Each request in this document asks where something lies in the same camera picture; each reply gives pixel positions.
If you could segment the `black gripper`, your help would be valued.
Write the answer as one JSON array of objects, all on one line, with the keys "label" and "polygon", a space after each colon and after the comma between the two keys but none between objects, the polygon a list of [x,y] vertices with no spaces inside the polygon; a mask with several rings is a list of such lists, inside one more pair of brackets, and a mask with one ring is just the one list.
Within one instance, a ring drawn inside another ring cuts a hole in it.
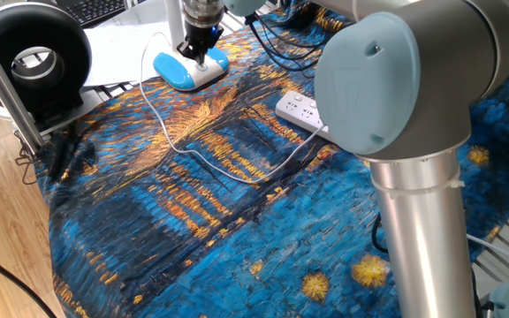
[{"label": "black gripper", "polygon": [[185,23],[186,40],[177,46],[177,51],[183,57],[195,60],[198,65],[205,64],[205,56],[212,49],[224,32],[219,24],[214,26],[194,26]]}]

